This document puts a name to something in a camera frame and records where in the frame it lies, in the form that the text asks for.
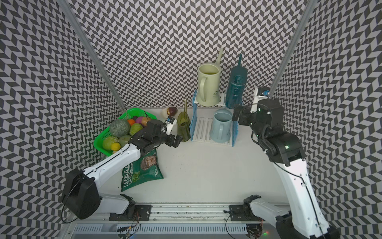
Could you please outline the teal transparent watering can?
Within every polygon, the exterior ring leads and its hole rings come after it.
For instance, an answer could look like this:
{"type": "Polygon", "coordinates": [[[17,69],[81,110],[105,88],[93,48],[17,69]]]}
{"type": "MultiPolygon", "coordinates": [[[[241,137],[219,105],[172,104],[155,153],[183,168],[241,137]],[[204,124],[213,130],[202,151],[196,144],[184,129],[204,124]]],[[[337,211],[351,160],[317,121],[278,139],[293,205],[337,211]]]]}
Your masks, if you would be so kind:
{"type": "Polygon", "coordinates": [[[248,69],[242,66],[242,54],[239,54],[238,64],[233,67],[230,73],[229,84],[226,91],[225,105],[229,109],[234,109],[242,102],[248,79],[248,69]]]}

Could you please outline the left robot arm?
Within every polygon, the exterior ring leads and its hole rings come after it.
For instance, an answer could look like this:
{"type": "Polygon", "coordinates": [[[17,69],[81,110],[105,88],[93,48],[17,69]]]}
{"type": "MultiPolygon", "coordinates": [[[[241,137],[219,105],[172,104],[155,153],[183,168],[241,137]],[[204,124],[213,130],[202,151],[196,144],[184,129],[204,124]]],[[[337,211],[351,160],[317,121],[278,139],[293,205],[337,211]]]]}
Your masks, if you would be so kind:
{"type": "Polygon", "coordinates": [[[63,208],[68,208],[78,219],[93,214],[126,214],[133,210],[134,201],[125,195],[110,195],[100,192],[101,187],[128,164],[137,161],[161,144],[178,147],[182,137],[172,135],[174,117],[165,122],[153,119],[137,132],[122,149],[103,161],[84,170],[73,169],[66,176],[61,197],[63,208]]]}

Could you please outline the cream watering can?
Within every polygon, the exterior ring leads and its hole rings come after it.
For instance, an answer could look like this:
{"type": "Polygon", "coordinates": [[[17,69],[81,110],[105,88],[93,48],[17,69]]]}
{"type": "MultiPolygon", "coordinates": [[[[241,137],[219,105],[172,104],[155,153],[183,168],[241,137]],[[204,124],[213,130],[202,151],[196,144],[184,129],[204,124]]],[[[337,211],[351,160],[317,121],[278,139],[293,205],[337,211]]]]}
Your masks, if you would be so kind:
{"type": "Polygon", "coordinates": [[[198,67],[198,92],[196,100],[205,107],[213,107],[220,102],[220,67],[223,48],[220,49],[215,62],[204,63],[198,67]]]}

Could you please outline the blue white slatted shelf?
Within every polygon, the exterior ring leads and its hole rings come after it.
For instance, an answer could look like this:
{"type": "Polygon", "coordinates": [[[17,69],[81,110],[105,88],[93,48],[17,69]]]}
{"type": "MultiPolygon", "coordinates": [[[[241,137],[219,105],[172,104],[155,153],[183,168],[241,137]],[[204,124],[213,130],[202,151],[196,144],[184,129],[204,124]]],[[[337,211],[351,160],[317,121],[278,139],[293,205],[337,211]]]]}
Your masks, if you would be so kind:
{"type": "Polygon", "coordinates": [[[193,117],[191,120],[190,132],[191,132],[191,141],[193,142],[201,142],[201,143],[212,143],[212,144],[220,144],[225,146],[234,147],[237,137],[238,137],[238,122],[234,121],[230,127],[230,139],[227,142],[216,142],[212,140],[210,136],[210,132],[212,130],[213,124],[213,114],[208,117],[200,117],[198,116],[198,109],[201,107],[198,103],[196,96],[198,91],[194,91],[194,95],[192,98],[192,107],[193,107],[193,117]]]}

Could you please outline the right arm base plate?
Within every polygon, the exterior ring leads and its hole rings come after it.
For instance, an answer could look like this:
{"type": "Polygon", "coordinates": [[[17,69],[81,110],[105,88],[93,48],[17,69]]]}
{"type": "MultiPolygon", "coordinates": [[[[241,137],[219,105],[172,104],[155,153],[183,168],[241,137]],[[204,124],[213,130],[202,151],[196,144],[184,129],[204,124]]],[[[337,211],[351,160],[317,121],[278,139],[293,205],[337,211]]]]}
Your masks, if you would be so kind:
{"type": "Polygon", "coordinates": [[[229,214],[231,220],[234,222],[249,222],[256,220],[256,217],[249,212],[248,207],[243,204],[229,205],[229,214]]]}

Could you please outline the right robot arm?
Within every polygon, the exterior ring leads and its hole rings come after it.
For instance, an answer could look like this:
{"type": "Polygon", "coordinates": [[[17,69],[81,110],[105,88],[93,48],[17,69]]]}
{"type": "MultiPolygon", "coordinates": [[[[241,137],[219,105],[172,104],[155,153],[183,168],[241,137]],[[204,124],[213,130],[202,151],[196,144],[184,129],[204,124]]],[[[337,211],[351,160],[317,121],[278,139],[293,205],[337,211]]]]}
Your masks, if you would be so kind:
{"type": "Polygon", "coordinates": [[[233,121],[251,128],[256,143],[274,165],[284,186],[290,211],[267,203],[258,195],[245,204],[251,213],[276,228],[282,239],[338,239],[318,205],[299,138],[284,129],[284,108],[277,99],[262,99],[250,106],[236,106],[233,121]]]}

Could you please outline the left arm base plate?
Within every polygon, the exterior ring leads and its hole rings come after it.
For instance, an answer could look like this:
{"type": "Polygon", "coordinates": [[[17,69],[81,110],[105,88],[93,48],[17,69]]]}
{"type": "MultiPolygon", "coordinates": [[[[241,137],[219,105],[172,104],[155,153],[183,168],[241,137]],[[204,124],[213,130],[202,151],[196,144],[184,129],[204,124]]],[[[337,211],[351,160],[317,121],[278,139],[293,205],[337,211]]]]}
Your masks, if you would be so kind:
{"type": "Polygon", "coordinates": [[[122,214],[110,214],[109,221],[125,222],[137,220],[139,222],[147,222],[149,221],[151,210],[152,205],[130,204],[122,214]]]}

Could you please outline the light blue watering can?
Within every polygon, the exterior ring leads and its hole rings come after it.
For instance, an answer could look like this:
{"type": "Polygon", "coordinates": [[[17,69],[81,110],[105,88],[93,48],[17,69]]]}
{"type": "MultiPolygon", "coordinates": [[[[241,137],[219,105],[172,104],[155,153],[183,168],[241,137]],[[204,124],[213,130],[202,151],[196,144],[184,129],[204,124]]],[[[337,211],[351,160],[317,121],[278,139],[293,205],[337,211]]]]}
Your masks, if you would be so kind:
{"type": "Polygon", "coordinates": [[[217,143],[226,143],[231,138],[232,112],[219,109],[213,115],[210,137],[217,143]]]}

